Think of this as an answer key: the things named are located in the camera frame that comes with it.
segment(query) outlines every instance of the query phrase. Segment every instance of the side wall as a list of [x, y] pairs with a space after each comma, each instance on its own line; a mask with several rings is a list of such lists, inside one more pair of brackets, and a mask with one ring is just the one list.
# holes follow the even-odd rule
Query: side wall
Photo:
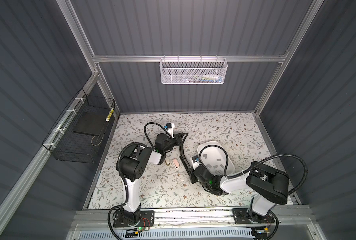
[[297, 192], [327, 237], [356, 238], [356, 1], [325, 1], [261, 118], [277, 152], [307, 162]]
[[[0, 1], [0, 204], [91, 75], [56, 1]], [[0, 239], [61, 239], [97, 166], [50, 159]]]

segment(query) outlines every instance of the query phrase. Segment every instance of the wire mesh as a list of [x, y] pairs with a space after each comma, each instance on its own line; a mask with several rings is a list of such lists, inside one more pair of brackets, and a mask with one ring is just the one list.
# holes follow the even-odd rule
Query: wire mesh
[[67, 110], [64, 124], [56, 131], [52, 144], [42, 143], [51, 154], [60, 161], [94, 163], [99, 161], [104, 152], [109, 133], [114, 124], [112, 116], [108, 124], [102, 123], [98, 136], [76, 133], [73, 131], [84, 113], [107, 116], [114, 108], [114, 99], [85, 95], [73, 110]]
[[197, 62], [171, 62], [161, 59], [161, 82], [163, 84], [222, 84], [227, 67], [226, 59]]

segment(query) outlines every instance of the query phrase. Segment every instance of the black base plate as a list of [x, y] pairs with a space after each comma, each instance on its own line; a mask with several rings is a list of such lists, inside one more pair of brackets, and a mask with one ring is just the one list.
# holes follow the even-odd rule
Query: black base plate
[[[250, 224], [250, 223], [254, 223], [254, 222], [251, 222], [249, 220], [247, 216], [247, 210], [249, 208], [236, 208], [236, 209], [232, 209], [233, 210], [233, 218], [234, 218], [234, 221], [236, 224]], [[274, 223], [275, 220], [274, 220], [274, 217], [271, 215], [267, 215], [268, 218], [264, 218], [264, 219], [261, 219], [259, 223]]]
[[[144, 226], [142, 218], [148, 219], [148, 221], [147, 220], [145, 221], [146, 227], [152, 227], [154, 225], [154, 211], [142, 211], [141, 210], [141, 220], [134, 227], [143, 227]], [[114, 220], [113, 227], [129, 227], [126, 223], [123, 222], [123, 216], [120, 211], [115, 213], [114, 219], [116, 219], [116, 220]]]

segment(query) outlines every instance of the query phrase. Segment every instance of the floral patterned surface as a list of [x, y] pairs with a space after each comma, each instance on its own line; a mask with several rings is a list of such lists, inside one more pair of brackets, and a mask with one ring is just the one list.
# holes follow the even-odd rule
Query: floral patterned surface
[[[253, 118], [252, 113], [194, 113], [194, 114], [128, 114], [121, 115], [115, 130], [89, 209], [109, 209], [123, 203], [122, 180], [115, 170], [117, 157], [131, 142], [148, 144], [143, 133], [147, 122], [162, 126], [175, 123], [174, 132], [187, 132], [184, 143], [187, 159], [197, 155], [197, 147], [211, 140], [219, 142], [234, 163], [235, 172], [250, 166], [270, 153]], [[162, 130], [149, 125], [152, 142]], [[217, 207], [249, 205], [256, 192], [252, 189], [234, 191], [218, 197], [204, 191], [199, 183], [191, 184], [188, 174], [179, 160], [178, 147], [167, 154], [170, 160], [177, 158], [180, 167], [148, 164], [140, 183], [140, 201], [143, 208], [158, 207]]]

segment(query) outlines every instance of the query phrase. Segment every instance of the dark gray wall panel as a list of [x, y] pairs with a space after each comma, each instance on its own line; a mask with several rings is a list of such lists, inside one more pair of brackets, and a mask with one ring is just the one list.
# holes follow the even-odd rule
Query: dark gray wall panel
[[[56, 1], [0, 1], [0, 204], [90, 75]], [[50, 159], [1, 239], [63, 236], [96, 167]]]
[[96, 55], [278, 55], [311, 0], [72, 3]]
[[162, 84], [158, 63], [100, 63], [122, 113], [254, 110], [277, 63], [229, 63], [224, 84]]
[[[297, 191], [329, 239], [356, 238], [356, 1], [325, 1], [262, 112]], [[284, 166], [297, 182], [302, 167]]]

